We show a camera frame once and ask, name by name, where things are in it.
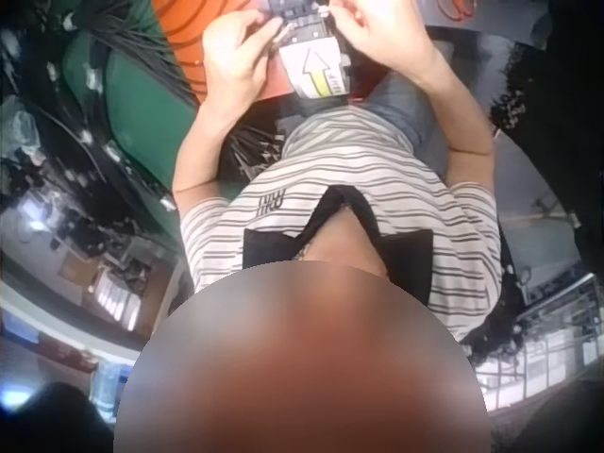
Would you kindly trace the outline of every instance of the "hand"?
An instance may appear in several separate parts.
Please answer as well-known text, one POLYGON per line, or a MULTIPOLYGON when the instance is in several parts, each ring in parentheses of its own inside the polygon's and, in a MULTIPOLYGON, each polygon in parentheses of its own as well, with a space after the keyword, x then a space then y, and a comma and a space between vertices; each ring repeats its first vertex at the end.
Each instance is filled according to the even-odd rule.
POLYGON ((415 0, 330 0, 336 26, 370 59, 421 79, 436 57, 415 0))
POLYGON ((258 99, 266 82, 268 52, 281 18, 267 22, 257 10, 219 17, 203 38, 208 81, 206 107, 220 122, 236 123, 258 99), (253 25, 263 26, 249 34, 253 25))

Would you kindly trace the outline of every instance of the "yellow arrow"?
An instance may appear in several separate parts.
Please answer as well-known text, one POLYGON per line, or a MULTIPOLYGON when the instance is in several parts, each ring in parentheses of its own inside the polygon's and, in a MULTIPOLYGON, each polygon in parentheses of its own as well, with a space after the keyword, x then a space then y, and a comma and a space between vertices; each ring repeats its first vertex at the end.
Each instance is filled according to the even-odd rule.
POLYGON ((321 97, 331 96, 331 89, 327 84, 325 71, 310 71, 310 78, 312 78, 314 88, 317 89, 317 92, 321 97))
POLYGON ((304 74, 310 76, 314 88, 321 97, 330 97, 332 95, 331 88, 327 83, 327 77, 325 75, 327 69, 329 69, 329 65, 323 61, 321 56, 312 47, 310 47, 302 71, 304 74))

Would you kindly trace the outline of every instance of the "black collar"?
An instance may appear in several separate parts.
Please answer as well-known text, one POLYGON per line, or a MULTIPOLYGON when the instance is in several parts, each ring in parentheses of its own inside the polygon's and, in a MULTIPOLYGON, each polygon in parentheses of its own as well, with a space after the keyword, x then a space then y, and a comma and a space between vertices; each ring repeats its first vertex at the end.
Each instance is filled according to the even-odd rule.
POLYGON ((381 236, 371 206, 362 193, 351 186, 330 186, 304 230, 295 238, 279 232, 246 229, 243 235, 243 268, 293 260, 342 205, 350 206, 359 218, 386 265, 390 281, 427 305, 432 283, 433 232, 420 229, 381 236))

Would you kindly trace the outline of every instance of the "striped shirt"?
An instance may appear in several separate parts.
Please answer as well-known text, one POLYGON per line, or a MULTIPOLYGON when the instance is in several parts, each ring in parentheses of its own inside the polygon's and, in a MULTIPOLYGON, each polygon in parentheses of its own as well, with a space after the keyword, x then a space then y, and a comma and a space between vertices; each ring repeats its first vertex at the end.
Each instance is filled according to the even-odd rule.
POLYGON ((402 132, 355 107, 313 116, 288 139, 283 159, 234 201, 207 199, 186 215, 181 229, 195 289, 242 269, 247 228, 300 234, 336 184, 364 195, 382 235, 432 230, 428 308, 458 340, 482 324, 501 287, 493 195, 469 182, 447 188, 402 132))

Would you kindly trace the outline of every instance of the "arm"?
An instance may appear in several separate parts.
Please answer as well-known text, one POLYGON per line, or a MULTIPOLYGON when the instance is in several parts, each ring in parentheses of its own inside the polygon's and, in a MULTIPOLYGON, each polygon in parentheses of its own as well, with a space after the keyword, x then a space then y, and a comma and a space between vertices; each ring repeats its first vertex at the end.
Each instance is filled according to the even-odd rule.
POLYGON ((354 47, 428 96, 450 150, 449 186, 476 182, 492 192, 495 160, 489 123, 434 47, 415 0, 331 0, 330 6, 337 27, 354 47))
POLYGON ((180 218, 219 197, 216 174, 228 132, 256 101, 266 82, 268 50, 282 25, 256 10, 218 18, 204 33, 208 96, 180 146, 172 185, 180 218), (249 34, 249 27, 262 25, 249 34))
POLYGON ((489 122, 440 54, 423 77, 414 80, 434 109, 449 146, 449 187, 476 182, 495 192, 495 147, 489 122))
POLYGON ((223 141, 233 128, 231 121, 214 118, 208 104, 203 104, 191 130, 178 151, 172 191, 180 218, 199 203, 220 197, 216 173, 223 141))

